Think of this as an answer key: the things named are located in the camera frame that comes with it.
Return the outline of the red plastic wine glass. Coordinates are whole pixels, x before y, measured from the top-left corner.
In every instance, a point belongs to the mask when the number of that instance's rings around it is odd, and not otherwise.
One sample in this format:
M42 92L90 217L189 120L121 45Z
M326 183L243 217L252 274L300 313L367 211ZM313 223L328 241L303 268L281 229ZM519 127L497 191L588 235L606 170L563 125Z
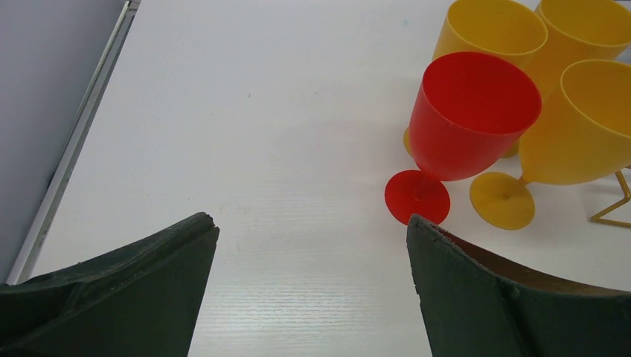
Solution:
M384 191L402 224L417 214L440 224L450 210L445 182L475 176L497 162L542 111L542 96L520 68L499 57L461 51L434 59L423 73L408 137L414 170Z

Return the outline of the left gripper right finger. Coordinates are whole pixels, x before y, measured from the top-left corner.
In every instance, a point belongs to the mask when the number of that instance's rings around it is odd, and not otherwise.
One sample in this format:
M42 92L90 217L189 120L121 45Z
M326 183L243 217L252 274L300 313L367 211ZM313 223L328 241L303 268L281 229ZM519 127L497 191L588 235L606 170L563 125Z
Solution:
M434 356L628 356L630 293L555 277L419 215L406 235Z

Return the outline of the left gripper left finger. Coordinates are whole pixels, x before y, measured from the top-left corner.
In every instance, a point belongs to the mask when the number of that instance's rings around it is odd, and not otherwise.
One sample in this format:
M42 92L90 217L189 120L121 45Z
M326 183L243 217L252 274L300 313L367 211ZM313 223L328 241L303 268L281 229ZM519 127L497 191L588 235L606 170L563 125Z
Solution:
M220 230L204 212L1 287L3 356L186 356Z

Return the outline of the yellow wine glass front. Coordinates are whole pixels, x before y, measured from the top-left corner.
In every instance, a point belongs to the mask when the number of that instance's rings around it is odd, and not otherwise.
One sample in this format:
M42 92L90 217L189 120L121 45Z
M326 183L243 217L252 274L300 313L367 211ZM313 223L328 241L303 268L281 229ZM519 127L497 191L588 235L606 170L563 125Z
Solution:
M506 149L531 126L542 107L523 68L543 47L540 17L514 1L455 1L450 5L428 67L429 102L465 129L504 134Z

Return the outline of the yellow wine glass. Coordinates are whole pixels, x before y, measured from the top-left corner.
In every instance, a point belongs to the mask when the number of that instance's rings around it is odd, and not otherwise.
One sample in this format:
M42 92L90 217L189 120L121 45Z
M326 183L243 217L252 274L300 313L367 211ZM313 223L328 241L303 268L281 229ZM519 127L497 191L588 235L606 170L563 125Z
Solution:
M470 185L470 201L487 223L519 230L531 223L528 184L573 185L630 165L630 65L585 59L568 66L535 124L519 139L519 178L489 172Z
M523 68L543 47L540 17L514 1L455 1L450 5L428 67L429 102L465 129L504 134L506 149L531 126L542 107Z
M542 99L574 62L614 60L630 46L630 10L610 0L544 0L535 10L548 39L525 67Z

